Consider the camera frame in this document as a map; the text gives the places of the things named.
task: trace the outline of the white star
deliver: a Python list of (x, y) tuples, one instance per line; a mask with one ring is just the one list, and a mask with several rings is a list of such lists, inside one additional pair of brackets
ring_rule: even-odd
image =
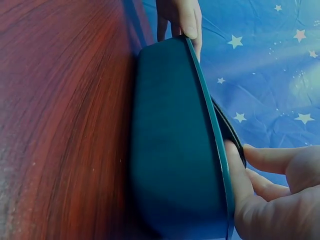
[(218, 78), (218, 84), (223, 84), (226, 80), (224, 80), (224, 78)]
[(307, 37), (306, 37), (306, 35), (305, 35), (305, 31), (306, 30), (302, 30), (302, 31), (300, 31), (300, 30), (296, 30), (296, 35), (294, 35), (294, 39), (298, 39), (298, 42), (300, 43), (301, 42), (301, 40), (302, 39), (306, 39)]
[(310, 53), (310, 57), (313, 57), (313, 58), (318, 57), (315, 51), (309, 51), (309, 53)]
[(241, 40), (242, 40), (242, 36), (240, 37), (235, 37), (233, 35), (231, 35), (232, 40), (230, 42), (228, 42), (228, 44), (232, 45), (233, 49), (235, 49), (237, 46), (243, 46)]
[(299, 117), (296, 117), (294, 120), (300, 120), (302, 121), (304, 124), (307, 124), (307, 122), (309, 121), (314, 121), (314, 119), (312, 117), (310, 117), (310, 113), (309, 114), (299, 114)]
[(241, 123), (242, 121), (247, 120), (245, 118), (245, 114), (244, 113), (239, 114), (239, 113), (236, 112), (235, 114), (236, 114), (236, 116), (234, 117), (234, 119), (237, 119), (239, 121), (239, 123)]
[(282, 10), (281, 5), (275, 5), (274, 8), (277, 12), (279, 12), (280, 10)]

